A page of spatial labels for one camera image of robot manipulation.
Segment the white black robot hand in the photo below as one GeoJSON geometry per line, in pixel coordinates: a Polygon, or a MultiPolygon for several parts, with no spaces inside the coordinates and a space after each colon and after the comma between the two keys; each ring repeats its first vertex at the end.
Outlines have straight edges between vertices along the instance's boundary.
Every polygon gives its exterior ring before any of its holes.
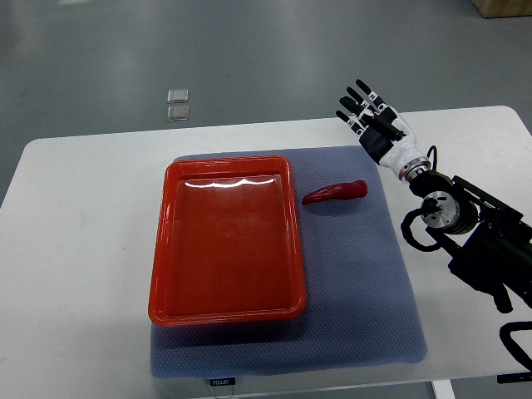
{"type": "Polygon", "coordinates": [[[428,158],[417,149],[410,126],[399,116],[393,124],[373,113],[384,109],[385,101],[364,81],[356,79],[356,85],[365,95],[348,86],[349,96],[339,100],[348,115],[337,110],[336,116],[359,136],[359,143],[370,158],[389,168],[399,180],[413,180],[428,171],[428,158]]]}

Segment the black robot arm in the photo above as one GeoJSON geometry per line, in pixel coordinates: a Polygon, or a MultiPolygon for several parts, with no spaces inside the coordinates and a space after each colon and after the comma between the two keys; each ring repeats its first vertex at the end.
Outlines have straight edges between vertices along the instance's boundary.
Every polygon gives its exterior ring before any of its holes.
{"type": "Polygon", "coordinates": [[[450,272],[491,298],[502,314],[512,312],[510,295],[531,304],[531,228],[523,215],[504,201],[460,176],[452,178],[437,169],[437,145],[451,159],[476,174],[485,173],[493,183],[505,180],[493,175],[495,156],[483,156],[482,139],[462,135],[456,126],[424,131],[418,137],[404,118],[363,81],[347,88],[337,116],[359,136],[362,148],[379,165],[389,168],[421,198],[418,209],[401,222],[405,241],[423,252],[446,251],[450,272]],[[432,145],[423,154],[419,142],[432,145]]]}

